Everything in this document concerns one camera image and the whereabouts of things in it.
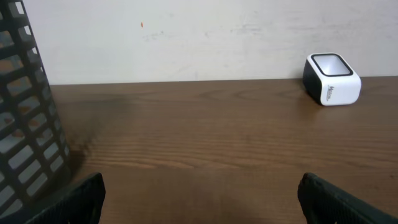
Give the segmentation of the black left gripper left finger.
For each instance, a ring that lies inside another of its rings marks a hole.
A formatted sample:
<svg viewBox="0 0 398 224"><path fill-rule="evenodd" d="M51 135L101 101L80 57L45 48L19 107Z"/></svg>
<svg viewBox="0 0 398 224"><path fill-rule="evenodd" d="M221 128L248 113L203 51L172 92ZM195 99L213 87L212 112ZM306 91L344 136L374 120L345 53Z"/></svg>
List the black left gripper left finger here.
<svg viewBox="0 0 398 224"><path fill-rule="evenodd" d="M98 224L106 195L103 176L90 174L34 205L25 221L30 224Z"/></svg>

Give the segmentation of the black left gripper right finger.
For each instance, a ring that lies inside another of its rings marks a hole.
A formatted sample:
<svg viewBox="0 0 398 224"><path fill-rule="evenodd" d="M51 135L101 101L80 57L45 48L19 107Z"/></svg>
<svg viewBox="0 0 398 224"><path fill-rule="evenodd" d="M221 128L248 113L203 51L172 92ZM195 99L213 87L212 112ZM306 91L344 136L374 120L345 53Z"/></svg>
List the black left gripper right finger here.
<svg viewBox="0 0 398 224"><path fill-rule="evenodd" d="M310 224L397 224L397 218L307 172L297 197Z"/></svg>

